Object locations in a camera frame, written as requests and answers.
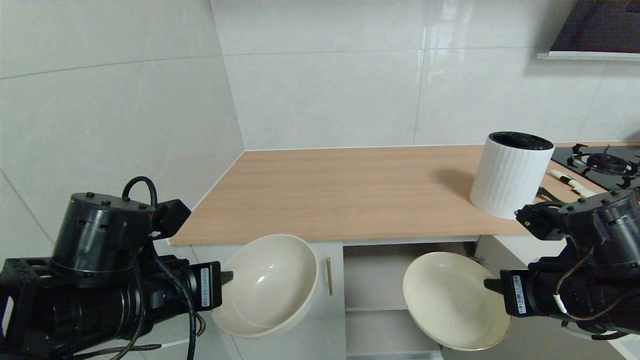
gold cabinet handle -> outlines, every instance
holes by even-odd
[[[333,296],[333,277],[331,275],[331,258],[326,258],[326,276],[329,279],[329,296]]]

gas stove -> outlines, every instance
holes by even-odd
[[[556,147],[551,157],[606,190],[640,190],[640,146]]]

kitchen counter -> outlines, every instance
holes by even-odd
[[[483,145],[247,151],[193,211],[174,245],[525,234],[469,201]],[[554,168],[569,170],[551,162]],[[570,174],[594,192],[603,192]],[[564,201],[570,187],[545,175]]]

range hood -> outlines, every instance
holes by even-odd
[[[538,58],[640,61],[640,0],[578,0]]]

white cylindrical container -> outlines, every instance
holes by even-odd
[[[486,139],[470,200],[487,214],[515,219],[532,204],[554,152],[554,144],[535,135],[510,131]]]

